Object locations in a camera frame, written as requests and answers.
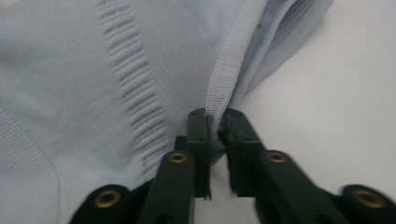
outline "knit fabric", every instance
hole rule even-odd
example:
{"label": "knit fabric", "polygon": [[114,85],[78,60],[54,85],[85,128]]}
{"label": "knit fabric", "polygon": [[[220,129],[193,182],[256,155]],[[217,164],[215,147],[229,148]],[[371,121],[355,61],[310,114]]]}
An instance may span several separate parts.
{"label": "knit fabric", "polygon": [[[0,223],[68,223],[134,189],[205,107],[302,44],[332,0],[21,0],[0,13]],[[214,160],[222,153],[213,151]]]}

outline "white table surface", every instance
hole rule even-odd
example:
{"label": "white table surface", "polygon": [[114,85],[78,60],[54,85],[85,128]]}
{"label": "white table surface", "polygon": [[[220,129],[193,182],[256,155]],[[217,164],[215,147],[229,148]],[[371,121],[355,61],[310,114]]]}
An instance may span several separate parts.
{"label": "white table surface", "polygon": [[[318,186],[363,184],[396,201],[396,1],[335,0],[238,109]],[[258,223],[253,201],[230,193],[225,165],[212,169],[213,200],[196,200],[195,223]]]}

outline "brass screw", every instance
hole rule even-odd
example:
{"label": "brass screw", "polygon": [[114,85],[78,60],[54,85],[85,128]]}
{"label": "brass screw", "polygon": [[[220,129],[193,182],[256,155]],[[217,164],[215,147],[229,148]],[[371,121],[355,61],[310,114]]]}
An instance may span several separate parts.
{"label": "brass screw", "polygon": [[183,153],[175,153],[169,157],[169,161],[174,163],[181,163],[187,160],[187,156]]}
{"label": "brass screw", "polygon": [[[110,200],[105,200],[106,196],[112,196]],[[95,205],[100,208],[111,207],[120,201],[121,195],[114,189],[108,189],[103,191],[99,196],[96,197]]]}
{"label": "brass screw", "polygon": [[283,153],[272,152],[267,155],[267,160],[281,163],[287,161],[288,158]]}
{"label": "brass screw", "polygon": [[365,189],[357,189],[353,192],[353,198],[368,207],[381,208],[384,207],[386,202],[378,194]]}

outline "ribbed fabric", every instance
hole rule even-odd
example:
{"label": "ribbed fabric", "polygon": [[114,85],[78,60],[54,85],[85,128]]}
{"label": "ribbed fabric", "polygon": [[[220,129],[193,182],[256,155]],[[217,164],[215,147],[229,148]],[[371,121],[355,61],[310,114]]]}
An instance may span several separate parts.
{"label": "ribbed fabric", "polygon": [[120,83],[136,153],[142,155],[142,176],[158,163],[158,153],[169,148],[163,112],[157,102],[149,61],[141,44],[134,13],[125,1],[106,0],[97,5],[113,74]]}
{"label": "ribbed fabric", "polygon": [[332,0],[273,1],[278,5],[272,13],[272,21],[256,43],[256,51],[244,61],[229,107],[237,106],[249,90],[285,62],[332,5]]}
{"label": "ribbed fabric", "polygon": [[2,223],[31,223],[37,213],[37,223],[58,223],[61,186],[52,161],[1,108],[0,127],[0,215],[15,220]]}
{"label": "ribbed fabric", "polygon": [[0,223],[68,223],[93,190],[140,186],[193,109],[216,134],[230,100],[280,66],[331,0],[292,3],[20,0],[2,12]]}

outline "screw hole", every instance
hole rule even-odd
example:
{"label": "screw hole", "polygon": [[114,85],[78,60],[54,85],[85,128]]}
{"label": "screw hole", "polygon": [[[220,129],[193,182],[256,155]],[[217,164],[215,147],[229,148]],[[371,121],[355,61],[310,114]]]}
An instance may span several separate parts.
{"label": "screw hole", "polygon": [[267,160],[273,162],[285,162],[288,158],[284,154],[273,152],[267,155]]}
{"label": "screw hole", "polygon": [[316,221],[318,224],[333,224],[332,219],[331,219],[330,217],[326,216],[326,215],[323,215],[323,214],[318,215],[318,216],[315,218],[315,221]]}
{"label": "screw hole", "polygon": [[107,208],[120,201],[120,194],[114,189],[108,189],[103,191],[95,200],[96,207]]}
{"label": "screw hole", "polygon": [[187,156],[182,153],[175,153],[169,157],[169,161],[174,163],[180,163],[187,160]]}
{"label": "screw hole", "polygon": [[378,194],[365,189],[358,189],[353,192],[353,197],[359,203],[368,207],[380,208],[385,206],[385,200]]}

